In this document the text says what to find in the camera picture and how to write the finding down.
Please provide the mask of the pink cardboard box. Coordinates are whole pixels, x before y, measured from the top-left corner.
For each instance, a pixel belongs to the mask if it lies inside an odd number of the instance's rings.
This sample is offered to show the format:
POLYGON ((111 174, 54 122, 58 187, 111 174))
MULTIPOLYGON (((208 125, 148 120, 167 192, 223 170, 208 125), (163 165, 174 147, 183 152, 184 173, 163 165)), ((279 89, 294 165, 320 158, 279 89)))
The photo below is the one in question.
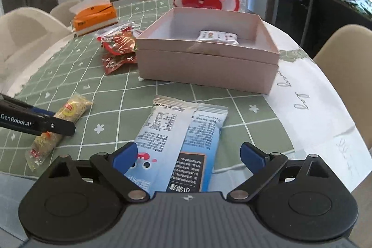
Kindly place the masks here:
POLYGON ((174 7, 136 40, 139 75, 145 79, 270 93, 279 50, 256 14, 174 7), (239 45, 197 41, 200 31, 238 36, 239 45))

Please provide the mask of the beige chair far left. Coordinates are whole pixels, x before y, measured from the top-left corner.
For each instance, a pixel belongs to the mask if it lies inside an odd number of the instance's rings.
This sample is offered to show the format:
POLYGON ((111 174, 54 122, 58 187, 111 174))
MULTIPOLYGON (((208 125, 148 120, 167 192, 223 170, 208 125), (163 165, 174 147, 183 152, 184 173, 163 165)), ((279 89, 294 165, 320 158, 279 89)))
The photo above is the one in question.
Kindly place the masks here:
POLYGON ((66 27, 71 26, 75 14, 70 11, 70 8, 80 3, 80 0, 69 0, 58 4, 50 11, 50 15, 59 20, 66 27))

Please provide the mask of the beige mesh food cover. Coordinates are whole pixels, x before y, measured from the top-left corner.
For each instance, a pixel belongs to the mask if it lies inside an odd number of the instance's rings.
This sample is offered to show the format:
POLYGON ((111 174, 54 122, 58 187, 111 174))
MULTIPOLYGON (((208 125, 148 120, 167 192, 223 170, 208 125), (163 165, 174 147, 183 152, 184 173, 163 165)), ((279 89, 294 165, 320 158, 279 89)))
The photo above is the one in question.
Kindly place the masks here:
POLYGON ((19 7, 1 16, 1 92, 71 30, 43 10, 19 7))

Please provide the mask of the blue snack packet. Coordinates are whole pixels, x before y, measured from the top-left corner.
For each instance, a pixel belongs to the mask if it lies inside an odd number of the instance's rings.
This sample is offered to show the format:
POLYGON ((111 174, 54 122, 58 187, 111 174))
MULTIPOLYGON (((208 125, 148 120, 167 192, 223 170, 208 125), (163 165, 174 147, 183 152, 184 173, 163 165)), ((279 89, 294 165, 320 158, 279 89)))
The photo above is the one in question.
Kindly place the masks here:
POLYGON ((150 195, 207 191, 227 115, 225 106, 156 96, 126 177, 150 195))

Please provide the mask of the red chicken snack pouch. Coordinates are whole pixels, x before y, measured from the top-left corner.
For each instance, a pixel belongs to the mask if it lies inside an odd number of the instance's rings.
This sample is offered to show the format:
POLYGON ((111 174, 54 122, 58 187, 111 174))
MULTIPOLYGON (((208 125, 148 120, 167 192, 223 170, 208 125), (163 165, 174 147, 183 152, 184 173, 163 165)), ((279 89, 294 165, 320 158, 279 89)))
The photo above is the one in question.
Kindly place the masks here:
POLYGON ((142 33, 132 26, 116 27, 97 36, 101 46, 110 54, 118 56, 134 53, 137 49, 136 40, 142 33))

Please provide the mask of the black fish tank cabinet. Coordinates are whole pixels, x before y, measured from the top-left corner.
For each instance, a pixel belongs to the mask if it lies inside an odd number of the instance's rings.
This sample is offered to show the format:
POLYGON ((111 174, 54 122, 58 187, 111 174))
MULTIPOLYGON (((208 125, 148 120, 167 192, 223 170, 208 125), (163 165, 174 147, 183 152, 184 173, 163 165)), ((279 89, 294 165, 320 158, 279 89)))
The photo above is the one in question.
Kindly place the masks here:
POLYGON ((313 0, 302 49, 314 58, 326 41, 345 25, 371 29, 371 6, 361 0, 313 0))

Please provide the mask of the beige chair right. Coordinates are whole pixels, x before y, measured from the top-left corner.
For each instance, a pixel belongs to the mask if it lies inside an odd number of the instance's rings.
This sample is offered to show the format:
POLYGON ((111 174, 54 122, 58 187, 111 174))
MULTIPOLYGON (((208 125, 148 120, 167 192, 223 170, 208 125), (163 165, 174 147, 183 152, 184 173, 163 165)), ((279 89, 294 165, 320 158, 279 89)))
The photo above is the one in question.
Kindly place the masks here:
POLYGON ((333 85, 371 148, 371 30, 361 25, 339 28, 313 61, 333 85))

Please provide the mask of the small red snack pouch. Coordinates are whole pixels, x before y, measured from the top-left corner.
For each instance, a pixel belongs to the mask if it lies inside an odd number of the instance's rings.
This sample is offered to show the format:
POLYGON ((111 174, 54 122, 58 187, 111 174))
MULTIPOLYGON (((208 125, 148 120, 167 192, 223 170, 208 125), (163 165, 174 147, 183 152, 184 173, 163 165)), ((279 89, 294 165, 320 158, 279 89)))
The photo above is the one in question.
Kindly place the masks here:
POLYGON ((136 54, 134 52, 125 53, 123 55, 113 55, 110 53, 102 55, 102 64, 106 75, 115 72, 117 69, 127 63, 137 63, 136 54))

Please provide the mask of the clear cracker bar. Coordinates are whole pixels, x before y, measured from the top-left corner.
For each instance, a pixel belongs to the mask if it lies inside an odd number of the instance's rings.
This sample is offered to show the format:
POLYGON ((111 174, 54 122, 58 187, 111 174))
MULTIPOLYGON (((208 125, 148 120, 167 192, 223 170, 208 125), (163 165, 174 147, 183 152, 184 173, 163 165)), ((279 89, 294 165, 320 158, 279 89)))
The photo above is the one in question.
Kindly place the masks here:
POLYGON ((75 134, 75 124, 92 105, 92 101, 75 93, 54 114, 54 121, 50 123, 50 131, 36 136, 30 149, 26 151, 25 158, 31 171, 43 164, 64 137, 71 137, 75 134))

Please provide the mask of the black water dispenser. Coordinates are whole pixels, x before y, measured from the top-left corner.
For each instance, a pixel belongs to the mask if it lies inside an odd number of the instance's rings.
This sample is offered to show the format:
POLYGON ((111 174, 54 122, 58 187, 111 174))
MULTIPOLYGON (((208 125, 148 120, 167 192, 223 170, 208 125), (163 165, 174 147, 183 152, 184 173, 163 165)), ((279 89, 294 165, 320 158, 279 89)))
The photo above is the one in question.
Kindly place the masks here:
POLYGON ((279 0, 276 21, 304 26, 309 6, 310 0, 279 0))

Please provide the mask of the orange tissue box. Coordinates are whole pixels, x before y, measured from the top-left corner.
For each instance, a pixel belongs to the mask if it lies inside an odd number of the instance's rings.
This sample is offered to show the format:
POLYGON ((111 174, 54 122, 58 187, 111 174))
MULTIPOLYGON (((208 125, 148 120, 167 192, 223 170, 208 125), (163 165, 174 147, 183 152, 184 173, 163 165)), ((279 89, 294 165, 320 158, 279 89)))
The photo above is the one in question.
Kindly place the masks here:
POLYGON ((117 10, 110 0, 84 0, 69 8, 77 36, 86 35, 118 23, 117 10))

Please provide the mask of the green checkered tablecloth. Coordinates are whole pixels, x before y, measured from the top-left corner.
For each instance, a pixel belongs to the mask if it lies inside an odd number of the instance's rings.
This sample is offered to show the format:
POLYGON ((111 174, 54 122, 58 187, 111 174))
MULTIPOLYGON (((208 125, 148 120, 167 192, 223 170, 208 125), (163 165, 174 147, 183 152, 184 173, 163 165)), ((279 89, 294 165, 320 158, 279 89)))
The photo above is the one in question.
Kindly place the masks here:
POLYGON ((75 93, 93 103, 78 120, 75 134, 62 139, 47 157, 47 164, 64 154, 87 159, 96 152, 112 152, 133 141, 158 95, 227 107, 216 171, 240 165, 239 150, 244 142, 265 152, 294 151, 283 123, 263 94, 237 91, 224 84, 145 80, 130 64, 106 74, 102 55, 103 48, 94 35, 88 34, 72 39, 41 66, 32 67, 20 77, 16 98, 39 108, 57 111, 75 93))

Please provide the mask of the white red snack packet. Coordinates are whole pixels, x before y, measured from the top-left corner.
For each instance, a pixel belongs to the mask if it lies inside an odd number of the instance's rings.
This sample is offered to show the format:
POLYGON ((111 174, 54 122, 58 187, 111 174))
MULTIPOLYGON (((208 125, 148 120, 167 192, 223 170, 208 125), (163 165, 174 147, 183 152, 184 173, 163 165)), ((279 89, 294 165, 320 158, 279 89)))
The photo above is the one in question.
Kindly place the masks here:
POLYGON ((202 30, 199 33, 197 41, 239 45, 237 34, 222 31, 202 30))

